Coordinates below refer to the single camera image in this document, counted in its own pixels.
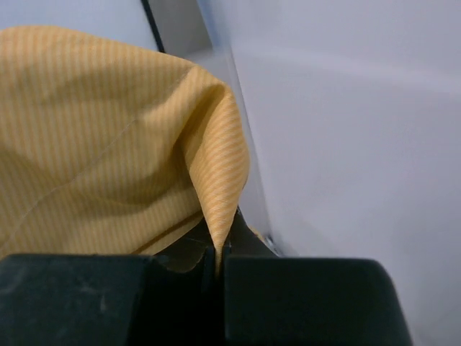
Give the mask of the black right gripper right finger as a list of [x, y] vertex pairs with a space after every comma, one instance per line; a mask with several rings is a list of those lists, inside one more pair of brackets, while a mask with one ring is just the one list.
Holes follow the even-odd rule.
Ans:
[[235, 215], [223, 250], [227, 345], [411, 345], [395, 286], [373, 259], [282, 257]]

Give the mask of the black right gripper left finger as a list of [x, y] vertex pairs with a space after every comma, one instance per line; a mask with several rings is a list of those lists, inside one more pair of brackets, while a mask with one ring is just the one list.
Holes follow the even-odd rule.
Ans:
[[13, 254], [1, 261], [3, 345], [205, 345], [214, 249], [157, 255]]

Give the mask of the orange and blue pillowcase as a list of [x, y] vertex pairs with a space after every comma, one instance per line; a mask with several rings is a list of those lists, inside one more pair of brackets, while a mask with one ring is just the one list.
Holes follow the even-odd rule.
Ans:
[[249, 149], [201, 66], [54, 26], [1, 31], [1, 256], [156, 254], [207, 224], [221, 259]]

